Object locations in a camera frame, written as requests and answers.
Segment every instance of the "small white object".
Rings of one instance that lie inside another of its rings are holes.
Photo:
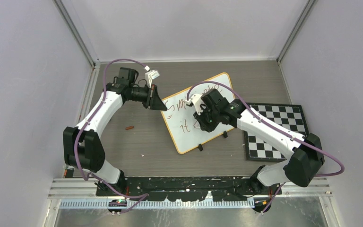
[[[158,70],[151,70],[145,73],[145,80],[147,81],[149,87],[151,87],[152,81],[157,77],[159,77]]]
[[[186,105],[194,105],[195,112],[197,112],[198,115],[201,115],[203,110],[201,109],[201,105],[205,105],[204,102],[201,99],[202,95],[200,94],[193,94],[189,100],[186,100]]]

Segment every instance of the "gray table surface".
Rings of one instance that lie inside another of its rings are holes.
[[[159,70],[155,79],[161,98],[170,96],[222,72],[230,76],[233,89],[246,102],[289,104],[287,90],[276,61],[211,61],[150,63]],[[101,65],[91,108],[102,92],[105,65]],[[106,82],[112,82],[120,67],[144,70],[137,64],[121,63],[109,67]],[[134,129],[125,130],[127,126]],[[106,126],[101,142],[106,160],[123,170],[126,176],[213,176],[251,175],[261,165],[274,164],[246,161],[243,133],[228,132],[184,155],[177,153],[159,111],[146,110],[141,103],[128,101]]]

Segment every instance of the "gray wall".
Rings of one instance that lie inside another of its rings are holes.
[[[52,1],[0,1],[0,227],[41,226],[90,71]]]
[[[345,223],[363,226],[363,1],[318,1],[282,67],[310,130],[346,165],[329,178]]]
[[[276,58],[306,0],[64,0],[100,61]]]

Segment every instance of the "chessboard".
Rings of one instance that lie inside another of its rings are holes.
[[[301,105],[247,103],[262,116],[282,127],[307,136],[309,134]],[[243,132],[246,160],[280,162],[286,158],[274,147],[253,134]]]

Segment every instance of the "purple cable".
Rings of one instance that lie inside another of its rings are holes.
[[[263,214],[267,209],[268,207],[270,206],[270,204],[272,203],[273,199],[276,197],[276,195],[279,193],[280,189],[282,188],[282,186],[285,184],[286,182],[284,182],[283,184],[281,184],[277,189],[276,189],[276,192],[275,192],[275,195],[270,199],[269,203],[266,205],[266,207],[261,211],[261,213]]]
[[[229,91],[231,91],[233,94],[235,94],[236,95],[236,97],[238,98],[238,99],[240,99],[240,101],[241,102],[243,102],[243,105],[245,106],[245,108],[247,108],[247,110],[255,117],[255,118],[257,118],[257,120],[259,120],[260,119],[260,117],[258,116],[258,115],[256,115],[254,112],[253,112],[253,110],[251,110],[251,108],[250,108],[250,106],[249,105],[247,105],[247,103],[244,101],[244,99],[237,93],[237,92],[235,92],[235,91],[233,91],[230,87],[228,87],[228,86],[225,86],[224,84],[221,84],[221,83],[218,83],[218,82],[214,82],[214,81],[202,81],[202,82],[200,82],[200,83],[198,83],[198,84],[196,84],[196,85],[193,85],[192,87],[190,87],[190,89],[189,89],[189,91],[187,92],[187,98],[188,99],[190,99],[190,92],[191,92],[191,90],[195,87],[195,86],[197,86],[197,85],[200,85],[200,84],[218,84],[218,85],[220,85],[220,86],[222,86],[222,87],[224,87],[224,88],[226,88],[226,89],[228,89]],[[275,130],[275,131],[277,131],[277,132],[279,132],[279,133],[281,133],[282,135],[285,135],[286,137],[288,137],[288,138],[292,138],[292,135],[290,135],[289,133],[287,133],[287,132],[285,132],[285,131],[282,131],[282,130],[280,130],[280,129],[278,129],[277,127],[275,127],[275,126],[273,126],[272,124],[269,124],[268,122],[266,122],[266,121],[261,121],[262,123],[264,123],[266,126],[268,126],[268,127],[270,127],[271,129],[273,129],[273,130]],[[294,139],[294,141],[296,141],[296,142],[299,142],[300,144],[303,144],[304,146],[307,146],[307,147],[309,147],[309,148],[311,148],[311,149],[313,149],[313,150],[315,150],[315,151],[317,151],[317,152],[319,152],[319,153],[321,153],[321,154],[323,154],[323,155],[325,155],[325,156],[327,156],[327,157],[329,157],[329,158],[331,158],[333,161],[335,161],[336,163],[338,163],[339,164],[339,166],[340,166],[340,170],[339,171],[337,171],[337,172],[335,172],[335,173],[329,173],[329,174],[317,174],[317,175],[315,175],[315,176],[321,176],[321,177],[325,177],[325,176],[336,176],[336,175],[339,175],[339,174],[342,174],[343,172],[344,172],[344,170],[345,170],[345,167],[344,167],[344,164],[341,162],[341,161],[339,161],[337,158],[335,158],[333,155],[331,155],[331,154],[329,154],[329,153],[327,153],[327,152],[325,152],[325,151],[323,151],[323,150],[321,150],[321,149],[319,149],[319,148],[316,148],[316,147],[314,147],[313,145],[311,145],[311,144],[309,144],[309,143],[306,143],[306,142],[304,142],[304,141],[301,141],[301,140],[299,140],[299,139],[297,139],[297,138],[293,138]]]
[[[84,131],[84,129],[87,127],[87,125],[89,124],[89,122],[93,119],[93,117],[96,115],[96,113],[99,111],[99,109],[101,109],[102,105],[104,104],[104,100],[106,99],[106,85],[105,85],[105,81],[106,81],[106,71],[108,70],[108,67],[115,63],[115,62],[118,62],[118,61],[131,61],[131,62],[134,62],[134,63],[137,63],[139,65],[141,65],[142,67],[146,67],[145,64],[139,62],[139,61],[136,61],[136,60],[132,60],[132,59],[126,59],[126,58],[120,58],[120,59],[116,59],[116,60],[113,60],[111,61],[110,63],[108,63],[104,69],[104,76],[103,76],[103,85],[104,85],[104,96],[102,97],[102,101],[101,103],[99,104],[99,106],[94,110],[94,112],[91,114],[91,116],[87,119],[86,123],[84,123],[83,127],[81,127],[80,131],[78,132],[77,136],[76,136],[76,141],[74,142],[74,157],[75,157],[75,160],[76,160],[76,163],[77,163],[77,168],[80,170],[80,173],[81,173],[81,176],[83,177],[83,179],[85,181],[88,180],[88,175],[86,176],[83,172],[83,168],[81,167],[81,164],[80,164],[80,159],[78,157],[78,141],[80,140],[80,136],[81,136],[81,133]],[[108,186],[113,192],[115,192],[116,194],[120,195],[120,196],[123,196],[125,198],[131,198],[131,199],[138,199],[138,198],[141,198],[137,203],[135,203],[133,206],[127,208],[126,210],[123,210],[121,212],[122,213],[126,213],[128,212],[129,210],[131,210],[134,206],[136,206],[137,204],[139,204],[143,199],[145,199],[148,194],[145,193],[145,194],[142,194],[142,195],[139,195],[139,196],[127,196],[127,195],[123,195],[122,193],[118,192],[117,190],[115,190],[110,184],[108,184],[107,182],[105,182],[103,179],[99,178],[98,176],[96,176],[95,174],[91,174],[94,178],[98,179],[99,181],[102,181],[106,186]]]

